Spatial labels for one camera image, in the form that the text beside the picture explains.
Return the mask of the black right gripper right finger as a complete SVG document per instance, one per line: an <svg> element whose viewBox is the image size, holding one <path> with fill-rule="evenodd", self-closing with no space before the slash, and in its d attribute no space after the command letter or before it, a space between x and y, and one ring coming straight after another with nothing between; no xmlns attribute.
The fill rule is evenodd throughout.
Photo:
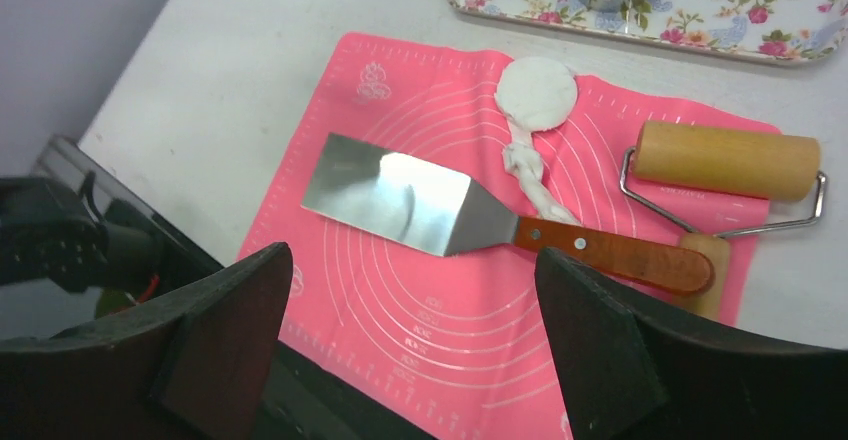
<svg viewBox="0 0 848 440"><path fill-rule="evenodd" d="M577 439L843 439L847 354L730 327L546 248L535 286Z"/></svg>

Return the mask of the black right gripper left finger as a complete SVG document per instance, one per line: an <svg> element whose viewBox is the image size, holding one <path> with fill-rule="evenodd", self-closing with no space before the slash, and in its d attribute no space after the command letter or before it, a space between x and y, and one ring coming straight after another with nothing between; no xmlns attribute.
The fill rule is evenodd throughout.
<svg viewBox="0 0 848 440"><path fill-rule="evenodd" d="M139 306L1 344L5 439L246 439L293 276L278 242Z"/></svg>

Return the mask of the pink silicone baking mat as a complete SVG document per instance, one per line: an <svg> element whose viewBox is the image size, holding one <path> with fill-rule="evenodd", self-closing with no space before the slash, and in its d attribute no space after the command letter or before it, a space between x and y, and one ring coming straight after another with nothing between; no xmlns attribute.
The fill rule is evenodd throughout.
<svg viewBox="0 0 848 440"><path fill-rule="evenodd" d="M301 208L329 132L472 175L534 214L505 172L507 121L494 101L511 62L345 34L259 208L242 257L273 240L293 252L280 340L440 439L573 439L538 308L534 256L510 247L438 258ZM645 120L778 133L707 105L590 75L558 129L534 135L544 184L587 227L676 244L680 230L619 190ZM769 202L633 181L702 231L765 223Z"/></svg>

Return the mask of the white dough scrap strip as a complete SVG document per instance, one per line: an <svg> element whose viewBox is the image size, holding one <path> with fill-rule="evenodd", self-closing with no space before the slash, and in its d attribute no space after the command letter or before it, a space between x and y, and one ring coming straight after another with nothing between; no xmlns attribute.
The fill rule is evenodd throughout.
<svg viewBox="0 0 848 440"><path fill-rule="evenodd" d="M541 219L581 226L575 215L554 199L542 180L544 162L535 150L529 131L508 121L511 142L503 149L504 169L518 181L519 187Z"/></svg>

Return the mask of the wooden rolling pin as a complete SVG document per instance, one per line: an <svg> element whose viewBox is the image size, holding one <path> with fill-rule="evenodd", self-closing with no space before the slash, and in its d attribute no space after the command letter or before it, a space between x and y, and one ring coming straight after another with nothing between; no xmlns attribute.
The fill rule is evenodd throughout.
<svg viewBox="0 0 848 440"><path fill-rule="evenodd" d="M636 144L625 151L619 188L681 228L679 246L702 253L711 261L715 271L712 285L695 296L678 296L677 303L695 315L716 321L730 269L731 239L816 224L825 211L828 186L820 163L821 147L812 137L648 120ZM631 190L629 178L787 204L813 194L815 201L811 214L804 219L708 234Z"/></svg>

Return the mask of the white dough lump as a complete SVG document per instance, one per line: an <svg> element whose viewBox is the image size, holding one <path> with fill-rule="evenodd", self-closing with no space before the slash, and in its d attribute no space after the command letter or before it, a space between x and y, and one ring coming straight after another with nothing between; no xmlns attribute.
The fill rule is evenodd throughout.
<svg viewBox="0 0 848 440"><path fill-rule="evenodd" d="M574 109L579 95L576 75L560 61L523 57L503 69L494 99L515 126L528 132L558 128Z"/></svg>

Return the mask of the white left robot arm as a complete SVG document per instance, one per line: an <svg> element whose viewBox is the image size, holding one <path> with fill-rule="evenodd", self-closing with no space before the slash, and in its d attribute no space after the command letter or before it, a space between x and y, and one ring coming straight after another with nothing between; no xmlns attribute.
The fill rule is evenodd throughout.
<svg viewBox="0 0 848 440"><path fill-rule="evenodd" d="M157 296L221 268L66 135L47 137L27 173L1 176L3 286Z"/></svg>

